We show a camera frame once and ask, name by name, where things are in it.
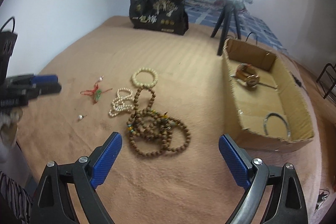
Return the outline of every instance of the black bag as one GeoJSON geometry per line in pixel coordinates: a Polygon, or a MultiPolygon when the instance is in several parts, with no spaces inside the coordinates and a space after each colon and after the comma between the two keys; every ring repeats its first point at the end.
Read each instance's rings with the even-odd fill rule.
{"type": "Polygon", "coordinates": [[[137,29],[180,35],[189,29],[184,0],[131,0],[129,18],[137,29]]]}

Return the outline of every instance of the white bead bracelet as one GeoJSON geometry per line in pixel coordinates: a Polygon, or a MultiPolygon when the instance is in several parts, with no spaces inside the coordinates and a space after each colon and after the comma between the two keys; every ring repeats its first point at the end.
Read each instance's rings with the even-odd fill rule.
{"type": "Polygon", "coordinates": [[[111,105],[113,106],[112,109],[110,109],[109,111],[109,116],[111,118],[117,116],[120,112],[123,111],[128,111],[130,112],[131,110],[133,110],[134,106],[133,105],[125,105],[124,101],[132,101],[133,100],[133,91],[127,88],[121,88],[118,89],[117,91],[117,97],[113,100],[113,102],[111,103],[111,105]],[[119,92],[120,91],[126,91],[129,92],[129,95],[127,96],[120,96],[119,92]]]}
{"type": "Polygon", "coordinates": [[[136,71],[136,72],[132,75],[132,82],[133,82],[133,84],[134,84],[136,87],[138,87],[138,88],[140,88],[140,87],[142,87],[142,86],[145,86],[145,87],[147,87],[147,88],[152,88],[152,87],[154,87],[154,86],[156,85],[156,83],[158,82],[158,74],[156,73],[155,70],[153,70],[153,69],[151,69],[151,68],[141,68],[141,69],[139,69],[138,71],[136,71]],[[150,83],[150,84],[144,84],[144,83],[140,83],[140,82],[137,81],[136,76],[137,76],[140,72],[142,72],[142,71],[144,71],[144,72],[148,72],[148,73],[150,73],[150,74],[153,76],[153,82],[152,82],[152,83],[150,83]]]}

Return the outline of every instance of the metal wire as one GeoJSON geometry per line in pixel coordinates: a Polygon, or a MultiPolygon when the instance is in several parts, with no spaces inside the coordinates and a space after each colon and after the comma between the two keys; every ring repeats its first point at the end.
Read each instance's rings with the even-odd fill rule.
{"type": "Polygon", "coordinates": [[[283,121],[283,123],[286,126],[286,130],[287,130],[287,139],[289,139],[291,137],[291,131],[289,129],[288,123],[279,113],[276,113],[276,112],[270,112],[269,114],[266,115],[264,119],[264,131],[265,131],[266,136],[269,136],[268,131],[267,131],[267,121],[268,121],[268,118],[271,116],[276,116],[283,121]]]}

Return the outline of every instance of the tan bed sheet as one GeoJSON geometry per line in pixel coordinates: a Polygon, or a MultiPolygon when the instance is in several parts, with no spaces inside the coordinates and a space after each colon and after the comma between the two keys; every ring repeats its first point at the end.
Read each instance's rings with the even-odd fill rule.
{"type": "MultiPolygon", "coordinates": [[[[35,178],[40,178],[48,161],[74,162],[118,131],[123,135],[122,150],[105,183],[97,188],[116,224],[224,223],[244,190],[236,185],[218,150],[218,139],[225,133],[222,66],[216,55],[220,33],[210,38],[211,32],[195,24],[184,36],[135,30],[127,17],[112,17],[56,56],[41,73],[59,76],[61,94],[31,102],[19,124],[18,140],[35,178]],[[107,115],[118,88],[136,91],[130,77],[140,67],[154,68],[159,74],[153,108],[179,117],[190,129],[192,141],[180,155],[137,157],[124,136],[129,114],[107,115]],[[101,75],[105,76],[101,87],[114,90],[93,105],[80,91],[91,88],[101,75]],[[79,114],[87,117],[78,122],[79,114]]],[[[321,150],[314,111],[304,96],[315,139],[293,153],[249,152],[269,165],[295,165],[311,216],[320,186],[321,150]]],[[[253,223],[260,222],[270,190],[266,189],[253,223]]],[[[74,187],[71,193],[78,218],[86,223],[74,187]]]]}

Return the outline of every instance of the blue clamp pad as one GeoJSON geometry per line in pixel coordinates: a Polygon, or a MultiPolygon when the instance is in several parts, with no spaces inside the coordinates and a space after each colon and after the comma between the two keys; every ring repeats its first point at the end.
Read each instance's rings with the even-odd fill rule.
{"type": "Polygon", "coordinates": [[[98,185],[104,183],[121,150],[122,143],[122,137],[117,133],[92,167],[92,178],[90,183],[93,189],[96,189],[98,185]]]}
{"type": "Polygon", "coordinates": [[[248,189],[251,186],[249,170],[225,135],[219,138],[218,148],[237,185],[248,189]]]}
{"type": "Polygon", "coordinates": [[[36,75],[30,79],[30,83],[58,83],[58,77],[57,75],[36,75]]]}

